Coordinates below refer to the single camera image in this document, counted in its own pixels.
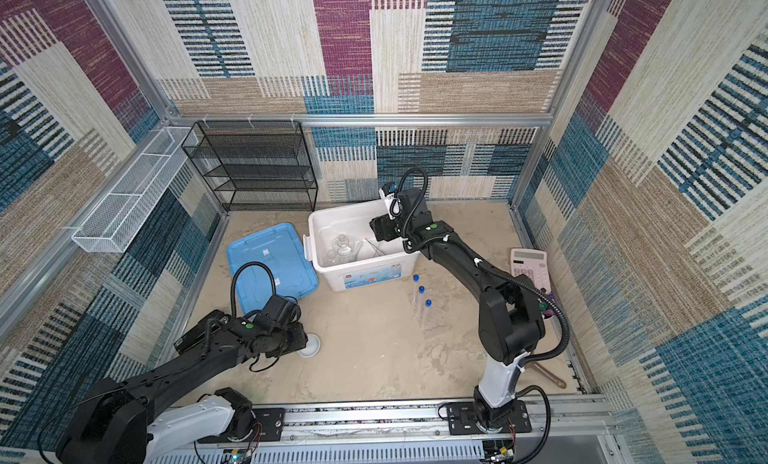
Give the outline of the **metal tweezers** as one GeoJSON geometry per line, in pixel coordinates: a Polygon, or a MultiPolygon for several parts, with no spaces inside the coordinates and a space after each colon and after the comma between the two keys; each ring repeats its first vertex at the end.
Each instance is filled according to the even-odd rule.
{"type": "Polygon", "coordinates": [[[372,240],[370,240],[368,238],[365,238],[364,241],[372,249],[374,257],[386,256],[386,253],[378,245],[376,245],[374,241],[372,241],[372,240]]]}

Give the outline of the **white ceramic pestle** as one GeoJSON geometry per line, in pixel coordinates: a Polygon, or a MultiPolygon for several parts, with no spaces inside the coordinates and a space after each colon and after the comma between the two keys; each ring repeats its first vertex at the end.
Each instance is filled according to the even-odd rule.
{"type": "Polygon", "coordinates": [[[362,250],[362,247],[363,247],[364,243],[365,243],[364,240],[360,240],[360,241],[356,242],[356,244],[354,246],[354,254],[353,254],[353,260],[354,261],[357,261],[359,259],[360,252],[362,250]]]}

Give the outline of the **white ceramic mortar bowl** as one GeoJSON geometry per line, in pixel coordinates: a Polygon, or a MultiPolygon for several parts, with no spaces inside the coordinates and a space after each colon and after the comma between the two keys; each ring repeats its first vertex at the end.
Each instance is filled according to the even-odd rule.
{"type": "Polygon", "coordinates": [[[308,333],[306,335],[307,340],[305,346],[298,350],[297,353],[303,358],[312,358],[318,354],[321,348],[321,340],[317,334],[308,333]]]}

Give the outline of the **glass flask with stopper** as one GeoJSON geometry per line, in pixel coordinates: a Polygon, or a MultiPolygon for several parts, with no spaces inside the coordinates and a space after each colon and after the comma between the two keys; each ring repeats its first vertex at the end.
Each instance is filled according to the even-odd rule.
{"type": "Polygon", "coordinates": [[[337,262],[353,262],[358,256],[360,242],[355,241],[347,234],[339,234],[332,245],[334,257],[337,262]]]}

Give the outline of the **blue plastic bin lid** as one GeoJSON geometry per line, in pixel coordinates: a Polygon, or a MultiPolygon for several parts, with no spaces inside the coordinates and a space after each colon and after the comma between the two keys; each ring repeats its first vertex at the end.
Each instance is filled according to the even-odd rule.
{"type": "MultiPolygon", "coordinates": [[[[304,246],[290,223],[240,238],[227,246],[226,254],[231,275],[248,262],[266,265],[272,272],[278,295],[298,300],[318,287],[316,272],[305,257],[304,246]]],[[[262,309],[272,294],[271,280],[261,267],[249,266],[239,275],[236,299],[243,314],[262,309]]]]}

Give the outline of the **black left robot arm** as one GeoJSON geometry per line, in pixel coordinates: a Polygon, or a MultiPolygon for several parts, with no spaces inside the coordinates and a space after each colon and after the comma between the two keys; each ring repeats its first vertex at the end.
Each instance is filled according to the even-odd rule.
{"type": "Polygon", "coordinates": [[[142,463],[148,446],[158,443],[148,427],[178,399],[226,370],[265,356],[278,361],[305,348],[308,335],[297,301],[279,295],[276,278],[264,263],[272,291],[265,306],[240,315],[237,295],[229,291],[229,312],[214,310],[184,334],[176,358],[143,374],[117,382],[104,378],[85,399],[49,418],[36,445],[55,423],[69,420],[55,448],[60,463],[142,463]]]}

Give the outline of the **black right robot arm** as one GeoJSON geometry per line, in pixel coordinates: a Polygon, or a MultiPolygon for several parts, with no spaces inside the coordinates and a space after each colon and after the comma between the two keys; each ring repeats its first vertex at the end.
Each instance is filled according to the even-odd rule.
{"type": "Polygon", "coordinates": [[[409,254],[420,253],[463,284],[478,303],[478,336],[488,361],[473,395],[479,428],[506,425],[518,397],[525,367],[561,355],[570,343],[564,311],[531,278],[504,271],[474,251],[443,220],[435,220],[425,196],[429,178],[412,167],[398,182],[380,187],[386,214],[370,228],[379,241],[399,239],[409,254]]]}

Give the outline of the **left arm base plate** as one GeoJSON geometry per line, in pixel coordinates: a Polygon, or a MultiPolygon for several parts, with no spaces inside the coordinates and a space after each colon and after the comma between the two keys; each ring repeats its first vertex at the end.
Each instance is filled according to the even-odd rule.
{"type": "Polygon", "coordinates": [[[209,436],[200,444],[251,444],[278,442],[282,437],[285,408],[252,408],[245,424],[236,424],[224,435],[209,436]]]}

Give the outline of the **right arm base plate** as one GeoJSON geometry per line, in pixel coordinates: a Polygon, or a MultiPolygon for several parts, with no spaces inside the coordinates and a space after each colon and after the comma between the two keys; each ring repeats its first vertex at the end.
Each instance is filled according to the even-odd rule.
{"type": "Polygon", "coordinates": [[[522,400],[510,401],[500,408],[489,408],[482,401],[446,402],[439,405],[438,416],[448,423],[451,435],[532,431],[530,416],[522,400]]]}

